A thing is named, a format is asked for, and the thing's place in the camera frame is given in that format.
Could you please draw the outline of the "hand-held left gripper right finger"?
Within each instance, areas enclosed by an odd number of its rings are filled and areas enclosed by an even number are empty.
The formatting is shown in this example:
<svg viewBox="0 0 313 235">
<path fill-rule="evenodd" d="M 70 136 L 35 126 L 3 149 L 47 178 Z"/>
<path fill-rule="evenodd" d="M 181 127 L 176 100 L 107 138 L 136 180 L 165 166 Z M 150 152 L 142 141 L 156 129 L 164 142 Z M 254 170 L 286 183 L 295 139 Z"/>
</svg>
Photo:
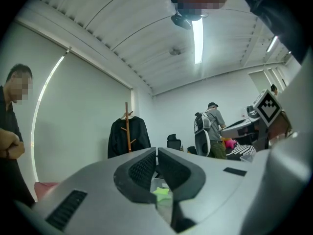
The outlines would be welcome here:
<svg viewBox="0 0 313 235">
<path fill-rule="evenodd" d="M 201 167 L 167 148 L 159 148 L 157 158 L 161 175 L 172 191 L 175 202 L 193 199 L 198 195 L 206 181 Z"/>
</svg>

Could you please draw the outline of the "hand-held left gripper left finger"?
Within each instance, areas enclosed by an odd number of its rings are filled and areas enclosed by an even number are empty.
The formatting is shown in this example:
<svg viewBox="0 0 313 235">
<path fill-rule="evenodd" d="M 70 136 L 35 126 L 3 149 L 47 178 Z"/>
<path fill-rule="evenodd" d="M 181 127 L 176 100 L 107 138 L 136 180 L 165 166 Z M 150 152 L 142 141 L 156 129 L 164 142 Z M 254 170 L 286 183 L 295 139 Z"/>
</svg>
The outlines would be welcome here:
<svg viewBox="0 0 313 235">
<path fill-rule="evenodd" d="M 133 203 L 156 204 L 157 197 L 150 192 L 155 169 L 156 149 L 153 147 L 116 169 L 113 176 L 115 186 Z"/>
</svg>

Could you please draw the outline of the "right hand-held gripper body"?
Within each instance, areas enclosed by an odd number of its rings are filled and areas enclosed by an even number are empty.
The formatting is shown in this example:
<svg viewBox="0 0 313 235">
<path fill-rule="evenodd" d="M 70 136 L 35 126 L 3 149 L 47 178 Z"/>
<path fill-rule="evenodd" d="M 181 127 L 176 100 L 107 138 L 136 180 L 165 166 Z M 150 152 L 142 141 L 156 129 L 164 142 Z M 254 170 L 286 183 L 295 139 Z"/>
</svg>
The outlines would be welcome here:
<svg viewBox="0 0 313 235">
<path fill-rule="evenodd" d="M 291 133 L 286 112 L 269 90 L 262 90 L 246 111 L 251 121 L 247 135 L 257 152 L 268 149 L 271 140 L 286 138 Z"/>
</svg>

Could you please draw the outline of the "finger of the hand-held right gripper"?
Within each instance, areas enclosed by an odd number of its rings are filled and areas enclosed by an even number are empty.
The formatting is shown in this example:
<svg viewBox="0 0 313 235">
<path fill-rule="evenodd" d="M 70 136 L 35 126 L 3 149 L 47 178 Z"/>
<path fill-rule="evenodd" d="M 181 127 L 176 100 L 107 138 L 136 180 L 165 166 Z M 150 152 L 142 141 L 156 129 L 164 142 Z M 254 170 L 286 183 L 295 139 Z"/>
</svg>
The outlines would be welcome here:
<svg viewBox="0 0 313 235">
<path fill-rule="evenodd" d="M 221 130 L 224 138 L 240 138 L 255 133 L 255 124 L 259 124 L 258 119 L 242 119 Z"/>
</svg>

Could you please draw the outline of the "wooden coat rack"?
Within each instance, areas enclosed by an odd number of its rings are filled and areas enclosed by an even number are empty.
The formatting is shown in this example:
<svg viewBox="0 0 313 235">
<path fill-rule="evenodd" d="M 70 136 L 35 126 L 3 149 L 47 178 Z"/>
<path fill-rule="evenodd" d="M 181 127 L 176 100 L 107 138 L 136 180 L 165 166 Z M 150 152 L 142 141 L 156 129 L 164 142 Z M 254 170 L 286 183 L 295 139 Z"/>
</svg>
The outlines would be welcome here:
<svg viewBox="0 0 313 235">
<path fill-rule="evenodd" d="M 121 127 L 122 130 L 126 131 L 127 135 L 127 146 L 128 146 L 128 152 L 132 152 L 132 147 L 131 145 L 136 141 L 136 139 L 131 139 L 130 137 L 130 126 L 129 126 L 129 116 L 133 113 L 133 111 L 129 112 L 128 111 L 128 103 L 125 102 L 125 113 L 123 114 L 121 119 L 125 119 L 126 121 L 126 128 Z"/>
</svg>

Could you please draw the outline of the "black jacket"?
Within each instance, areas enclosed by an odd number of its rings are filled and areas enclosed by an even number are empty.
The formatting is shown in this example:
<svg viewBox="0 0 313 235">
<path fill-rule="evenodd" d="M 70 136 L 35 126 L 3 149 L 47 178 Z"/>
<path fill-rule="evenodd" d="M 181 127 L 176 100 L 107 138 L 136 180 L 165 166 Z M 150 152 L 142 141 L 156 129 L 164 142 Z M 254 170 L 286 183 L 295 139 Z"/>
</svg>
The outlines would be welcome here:
<svg viewBox="0 0 313 235">
<path fill-rule="evenodd" d="M 129 132 L 131 151 L 138 151 L 151 147 L 146 124 L 139 117 L 129 119 Z M 111 126 L 111 132 L 108 141 L 108 159 L 117 157 L 129 152 L 126 120 L 118 118 Z"/>
</svg>

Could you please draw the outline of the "clear plastic box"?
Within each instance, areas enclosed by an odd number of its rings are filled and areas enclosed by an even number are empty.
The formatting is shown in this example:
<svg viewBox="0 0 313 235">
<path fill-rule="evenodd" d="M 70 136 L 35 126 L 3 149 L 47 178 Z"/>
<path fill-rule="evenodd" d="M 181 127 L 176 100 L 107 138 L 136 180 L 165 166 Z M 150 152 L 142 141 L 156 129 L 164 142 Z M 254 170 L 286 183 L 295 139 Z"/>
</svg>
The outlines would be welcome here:
<svg viewBox="0 0 313 235">
<path fill-rule="evenodd" d="M 153 178 L 151 181 L 150 192 L 156 190 L 157 187 L 160 188 L 168 188 L 167 183 L 164 179 L 161 178 Z M 159 215 L 170 225 L 172 221 L 172 212 L 173 212 L 173 193 L 169 189 L 169 194 L 171 195 L 171 199 L 165 199 L 160 202 L 156 202 L 156 209 Z"/>
</svg>

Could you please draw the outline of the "green star toy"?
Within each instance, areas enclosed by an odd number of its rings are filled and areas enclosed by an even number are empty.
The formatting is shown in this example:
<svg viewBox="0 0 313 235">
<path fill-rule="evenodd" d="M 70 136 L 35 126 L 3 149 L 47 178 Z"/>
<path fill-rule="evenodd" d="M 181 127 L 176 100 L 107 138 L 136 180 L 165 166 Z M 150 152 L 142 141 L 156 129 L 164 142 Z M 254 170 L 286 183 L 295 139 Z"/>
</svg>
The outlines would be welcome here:
<svg viewBox="0 0 313 235">
<path fill-rule="evenodd" d="M 171 199 L 171 195 L 169 194 L 168 188 L 157 187 L 156 190 L 153 191 L 153 194 L 156 196 L 156 200 L 158 202 L 165 200 L 165 199 Z"/>
</svg>

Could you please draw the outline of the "grey round appliance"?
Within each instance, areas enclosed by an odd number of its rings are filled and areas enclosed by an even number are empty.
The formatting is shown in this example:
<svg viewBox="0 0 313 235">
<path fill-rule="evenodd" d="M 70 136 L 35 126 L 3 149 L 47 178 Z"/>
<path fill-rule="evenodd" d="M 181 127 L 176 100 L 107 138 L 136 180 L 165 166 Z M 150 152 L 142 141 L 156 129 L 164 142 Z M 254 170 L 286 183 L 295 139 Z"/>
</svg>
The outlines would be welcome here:
<svg viewBox="0 0 313 235">
<path fill-rule="evenodd" d="M 200 156 L 208 157 L 211 149 L 208 130 L 211 127 L 211 121 L 205 112 L 195 113 L 194 134 L 195 148 Z"/>
</svg>

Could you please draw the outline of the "black office chair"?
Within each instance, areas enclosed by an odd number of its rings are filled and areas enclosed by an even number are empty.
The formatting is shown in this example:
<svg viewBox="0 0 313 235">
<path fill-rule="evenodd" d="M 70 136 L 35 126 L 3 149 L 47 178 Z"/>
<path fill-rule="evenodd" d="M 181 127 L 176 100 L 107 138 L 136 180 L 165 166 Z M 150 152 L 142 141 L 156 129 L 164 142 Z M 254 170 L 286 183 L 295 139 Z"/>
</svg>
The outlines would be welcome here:
<svg viewBox="0 0 313 235">
<path fill-rule="evenodd" d="M 179 151 L 183 151 L 181 140 L 177 139 L 176 134 L 170 134 L 167 137 L 167 147 Z"/>
</svg>

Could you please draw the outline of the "long ceiling light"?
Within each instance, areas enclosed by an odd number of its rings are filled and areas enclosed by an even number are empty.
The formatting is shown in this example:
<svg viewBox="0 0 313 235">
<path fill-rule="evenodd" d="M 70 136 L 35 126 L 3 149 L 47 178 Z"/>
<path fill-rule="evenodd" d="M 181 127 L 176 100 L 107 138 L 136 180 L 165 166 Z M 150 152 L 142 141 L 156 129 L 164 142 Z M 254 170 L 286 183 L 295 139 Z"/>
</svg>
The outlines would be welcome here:
<svg viewBox="0 0 313 235">
<path fill-rule="evenodd" d="M 273 46 L 275 45 L 277 39 L 278 39 L 278 36 L 274 36 L 274 37 L 272 38 L 272 40 L 271 40 L 271 42 L 270 42 L 270 44 L 269 44 L 269 46 L 268 46 L 266 52 L 270 52 L 270 51 L 272 50 L 272 48 L 273 48 Z"/>
<path fill-rule="evenodd" d="M 203 55 L 203 20 L 200 18 L 197 21 L 192 21 L 193 36 L 194 36 L 194 54 L 195 64 L 202 63 Z"/>
</svg>

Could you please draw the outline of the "pink sofa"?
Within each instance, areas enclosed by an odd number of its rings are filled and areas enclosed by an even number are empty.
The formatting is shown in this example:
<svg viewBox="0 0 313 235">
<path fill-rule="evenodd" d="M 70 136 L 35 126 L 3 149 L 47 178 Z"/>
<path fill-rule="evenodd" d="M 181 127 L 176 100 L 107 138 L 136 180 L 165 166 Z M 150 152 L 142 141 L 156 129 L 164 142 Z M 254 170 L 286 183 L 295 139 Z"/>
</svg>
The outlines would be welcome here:
<svg viewBox="0 0 313 235">
<path fill-rule="evenodd" d="M 46 193 L 48 193 L 51 189 L 53 189 L 55 186 L 57 186 L 58 183 L 49 182 L 49 183 L 41 183 L 41 182 L 35 182 L 34 184 L 34 190 L 37 197 L 37 200 L 41 200 Z"/>
</svg>

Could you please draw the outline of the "person's black shirt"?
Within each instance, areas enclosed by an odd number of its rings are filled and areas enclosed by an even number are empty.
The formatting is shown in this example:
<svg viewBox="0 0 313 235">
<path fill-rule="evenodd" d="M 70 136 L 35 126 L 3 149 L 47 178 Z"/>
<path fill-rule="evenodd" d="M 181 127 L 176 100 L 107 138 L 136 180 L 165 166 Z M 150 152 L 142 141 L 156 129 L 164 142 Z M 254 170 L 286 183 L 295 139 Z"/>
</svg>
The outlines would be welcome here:
<svg viewBox="0 0 313 235">
<path fill-rule="evenodd" d="M 291 0 L 245 0 L 250 11 L 278 36 L 291 51 L 295 60 L 302 64 L 311 41 L 305 18 Z"/>
</svg>

